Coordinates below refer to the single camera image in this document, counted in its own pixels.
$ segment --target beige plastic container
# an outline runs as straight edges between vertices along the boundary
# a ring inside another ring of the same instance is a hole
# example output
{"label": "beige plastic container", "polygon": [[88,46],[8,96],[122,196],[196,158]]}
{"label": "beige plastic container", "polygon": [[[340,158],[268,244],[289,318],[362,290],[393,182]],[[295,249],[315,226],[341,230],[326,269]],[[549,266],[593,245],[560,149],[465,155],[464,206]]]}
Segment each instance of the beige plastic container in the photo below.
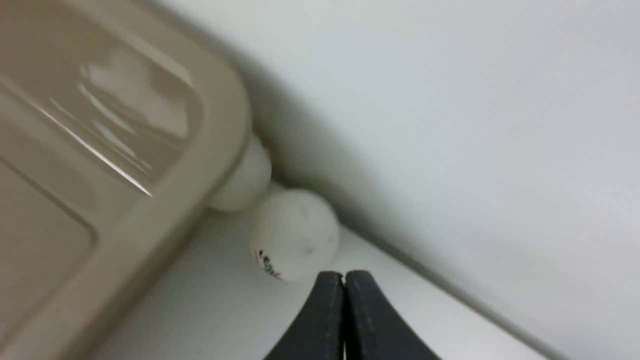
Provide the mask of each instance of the beige plastic container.
{"label": "beige plastic container", "polygon": [[229,67],[125,0],[0,4],[0,359],[83,356],[242,155]]}

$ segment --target white surface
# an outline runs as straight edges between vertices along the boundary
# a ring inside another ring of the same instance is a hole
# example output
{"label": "white surface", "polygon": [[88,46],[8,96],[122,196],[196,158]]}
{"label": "white surface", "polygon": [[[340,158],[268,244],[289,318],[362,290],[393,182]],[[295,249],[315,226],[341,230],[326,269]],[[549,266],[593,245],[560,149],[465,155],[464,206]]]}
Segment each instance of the white surface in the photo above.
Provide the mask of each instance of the white surface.
{"label": "white surface", "polygon": [[[312,280],[266,275],[248,249],[253,212],[209,213],[195,239],[92,360],[262,359],[301,309]],[[362,268],[443,360],[542,360],[347,229],[332,268]]]}
{"label": "white surface", "polygon": [[640,358],[639,1],[156,1],[290,179],[571,358]]}

